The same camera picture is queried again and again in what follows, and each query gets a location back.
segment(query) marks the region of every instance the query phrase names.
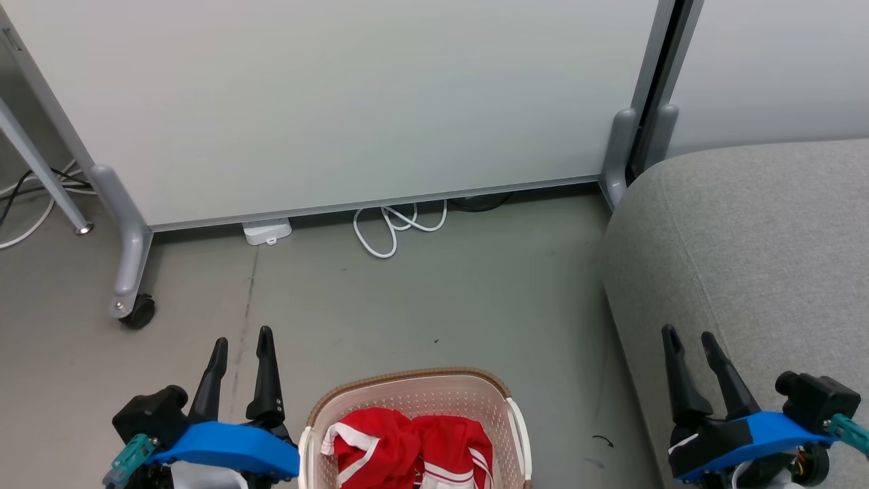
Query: gray fabric upholstery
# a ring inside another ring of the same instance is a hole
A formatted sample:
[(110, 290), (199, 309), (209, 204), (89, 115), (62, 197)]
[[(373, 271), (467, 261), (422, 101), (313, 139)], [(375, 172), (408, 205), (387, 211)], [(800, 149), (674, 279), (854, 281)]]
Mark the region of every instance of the gray fabric upholstery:
[[(660, 328), (676, 326), (716, 414), (700, 334), (715, 334), (763, 409), (786, 370), (864, 394), (869, 425), (869, 140), (703, 151), (655, 165), (607, 230), (604, 283), (667, 486), (672, 428)], [(823, 485), (863, 489), (841, 444)]]

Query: brown basket rim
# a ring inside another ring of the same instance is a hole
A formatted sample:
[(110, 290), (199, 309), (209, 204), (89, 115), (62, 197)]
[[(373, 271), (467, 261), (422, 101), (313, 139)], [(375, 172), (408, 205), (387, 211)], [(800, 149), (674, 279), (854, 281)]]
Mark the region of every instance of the brown basket rim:
[(362, 389), (362, 387), (369, 387), (371, 385), (395, 382), (396, 380), (409, 380), (412, 378), (426, 377), (447, 377), (454, 375), (467, 375), (471, 377), (482, 378), (483, 380), (486, 380), (489, 384), (494, 386), (494, 388), (498, 389), (498, 391), (501, 392), (501, 395), (504, 396), (505, 399), (512, 397), (510, 395), (510, 390), (507, 389), (507, 386), (504, 385), (504, 383), (501, 382), (499, 378), (479, 368), (445, 367), (407, 370), (404, 372), (389, 373), (386, 375), (378, 375), (375, 377), (364, 378), (362, 380), (356, 380), (355, 382), (349, 382), (347, 384), (337, 386), (335, 389), (332, 389), (325, 396), (320, 398), (319, 401), (317, 401), (317, 404), (314, 405), (314, 409), (311, 410), (311, 413), (308, 416), (307, 426), (314, 427), (314, 423), (316, 422), (317, 417), (320, 415), (320, 411), (322, 411), (323, 407), (329, 401), (342, 395), (345, 392), (355, 391), (356, 389)]

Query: teal connector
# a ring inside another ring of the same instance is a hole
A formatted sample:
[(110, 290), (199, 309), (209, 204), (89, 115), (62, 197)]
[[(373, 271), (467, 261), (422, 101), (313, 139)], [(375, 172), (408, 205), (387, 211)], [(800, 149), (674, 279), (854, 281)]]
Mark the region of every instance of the teal connector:
[(833, 419), (830, 419), (830, 425), (826, 427), (826, 432), (869, 457), (869, 431), (851, 421), (847, 416), (833, 414)]
[(147, 436), (137, 434), (112, 461), (111, 470), (103, 477), (103, 486), (106, 489), (123, 489), (133, 472), (151, 456), (154, 448)]

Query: basket handle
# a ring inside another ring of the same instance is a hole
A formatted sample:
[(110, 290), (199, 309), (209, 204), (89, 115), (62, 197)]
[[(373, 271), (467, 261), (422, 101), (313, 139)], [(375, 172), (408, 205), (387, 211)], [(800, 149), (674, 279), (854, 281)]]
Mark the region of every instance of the basket handle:
[(516, 447), (516, 451), (521, 453), (524, 461), (522, 466), (525, 470), (522, 471), (522, 475), (529, 482), (531, 480), (531, 441), (528, 439), (525, 418), (522, 417), (522, 411), (519, 409), (519, 405), (513, 401), (513, 398), (507, 398), (507, 407), (510, 408), (510, 413), (513, 415), (510, 417), (510, 422), (514, 424), (513, 432), (518, 431), (519, 433), (519, 446)]
[(308, 468), (310, 467), (311, 427), (306, 426), (299, 438), (299, 489), (308, 489)]

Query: gray metal leg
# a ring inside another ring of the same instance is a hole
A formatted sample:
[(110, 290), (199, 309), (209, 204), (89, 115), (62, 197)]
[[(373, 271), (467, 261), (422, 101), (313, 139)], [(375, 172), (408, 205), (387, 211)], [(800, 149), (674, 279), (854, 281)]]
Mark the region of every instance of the gray metal leg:
[(109, 315), (123, 318), (132, 312), (136, 302), (154, 233), (145, 224), (114, 170), (97, 164), (88, 174), (121, 232), (121, 263), (118, 265), (115, 295), (109, 306)]
[(634, 109), (619, 111), (613, 118), (613, 129), (609, 133), (607, 155), (603, 160), (603, 172), (600, 174), (600, 189), (603, 191), (610, 209), (615, 209), (627, 188), (625, 170), (627, 169), (628, 157), (631, 154), (631, 146), (634, 143), (636, 125), (637, 113)]
[(658, 108), (657, 117), (653, 121), (651, 134), (649, 135), (646, 159), (643, 161), (642, 170), (646, 171), (653, 164), (664, 161), (667, 150), (670, 148), (670, 137), (676, 127), (676, 119), (679, 118), (679, 107), (674, 104), (666, 104)]
[(67, 218), (70, 218), (72, 225), (76, 228), (76, 234), (84, 234), (93, 227), (92, 223), (84, 220), (84, 216), (72, 202), (70, 194), (66, 193), (63, 186), (51, 172), (51, 167), (45, 162), (43, 155), (39, 153), (27, 134), (24, 133), (21, 125), (12, 115), (9, 106), (0, 99), (0, 130), (6, 135), (10, 143), (15, 146), (15, 149), (27, 162), (27, 165), (33, 170), (33, 173), (43, 183), (45, 190), (57, 202), (57, 205), (63, 210)]

